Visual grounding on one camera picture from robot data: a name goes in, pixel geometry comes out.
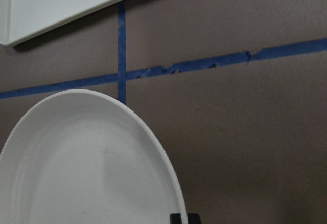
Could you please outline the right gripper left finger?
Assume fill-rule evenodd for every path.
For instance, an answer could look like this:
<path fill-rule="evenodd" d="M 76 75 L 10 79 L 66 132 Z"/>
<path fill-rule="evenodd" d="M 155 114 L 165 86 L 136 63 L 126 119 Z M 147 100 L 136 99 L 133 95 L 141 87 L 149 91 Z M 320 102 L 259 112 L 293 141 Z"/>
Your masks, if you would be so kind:
<path fill-rule="evenodd" d="M 180 215 L 180 213 L 170 214 L 170 224 L 181 224 L 181 215 Z"/>

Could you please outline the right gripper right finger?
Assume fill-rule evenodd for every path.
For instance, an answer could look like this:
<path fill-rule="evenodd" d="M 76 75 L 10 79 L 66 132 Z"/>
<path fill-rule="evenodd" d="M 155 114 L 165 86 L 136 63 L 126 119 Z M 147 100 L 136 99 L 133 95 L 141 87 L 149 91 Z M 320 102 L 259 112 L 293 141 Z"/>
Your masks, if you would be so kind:
<path fill-rule="evenodd" d="M 188 224 L 201 224 L 201 218 L 198 213 L 188 213 Z"/>

